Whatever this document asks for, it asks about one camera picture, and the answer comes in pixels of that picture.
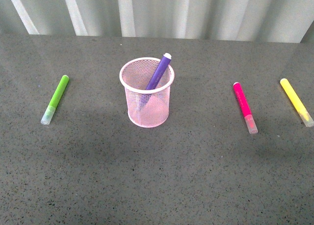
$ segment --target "pink marker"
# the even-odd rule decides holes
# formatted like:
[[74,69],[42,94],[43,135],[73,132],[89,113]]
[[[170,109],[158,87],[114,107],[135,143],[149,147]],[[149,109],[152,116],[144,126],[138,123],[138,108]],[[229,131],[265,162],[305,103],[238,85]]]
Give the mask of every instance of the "pink marker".
[[257,130],[256,124],[254,122],[249,104],[246,101],[244,92],[242,90],[241,84],[240,83],[235,83],[234,84],[234,90],[235,90],[235,94],[237,97],[237,100],[239,101],[247,128],[249,130],[250,134],[256,134],[259,131]]

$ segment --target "purple marker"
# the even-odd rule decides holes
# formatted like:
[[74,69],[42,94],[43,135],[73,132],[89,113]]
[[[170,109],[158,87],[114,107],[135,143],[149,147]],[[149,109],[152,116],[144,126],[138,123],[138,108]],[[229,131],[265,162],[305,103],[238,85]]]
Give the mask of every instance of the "purple marker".
[[149,81],[146,90],[153,90],[158,85],[163,73],[166,71],[169,63],[171,61],[171,55],[169,53],[165,53],[157,66],[155,73],[153,74],[151,80]]
[[[146,90],[153,90],[157,87],[163,73],[166,71],[169,63],[171,61],[171,55],[169,53],[165,53],[163,57],[161,58],[151,80],[149,81]],[[147,102],[149,101],[151,97],[151,94],[143,94],[141,96],[141,101],[140,101],[140,109],[142,109]]]

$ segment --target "table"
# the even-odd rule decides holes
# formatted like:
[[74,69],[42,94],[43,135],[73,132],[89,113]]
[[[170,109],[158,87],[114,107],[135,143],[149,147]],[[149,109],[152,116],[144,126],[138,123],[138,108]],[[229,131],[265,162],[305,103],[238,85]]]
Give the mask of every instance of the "table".
[[[165,52],[170,115],[140,128],[119,71]],[[314,117],[313,70],[313,43],[2,34],[0,224],[314,223],[314,128],[279,84],[287,78]]]

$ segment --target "mesh cup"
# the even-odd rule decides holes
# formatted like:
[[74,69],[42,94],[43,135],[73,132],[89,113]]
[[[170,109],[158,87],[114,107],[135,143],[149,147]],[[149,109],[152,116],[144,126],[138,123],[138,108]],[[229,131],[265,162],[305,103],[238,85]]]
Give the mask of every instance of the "mesh cup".
[[120,71],[129,118],[140,127],[157,127],[169,115],[170,85],[175,77],[172,67],[168,65],[156,89],[145,90],[159,62],[157,58],[138,58],[126,63]]

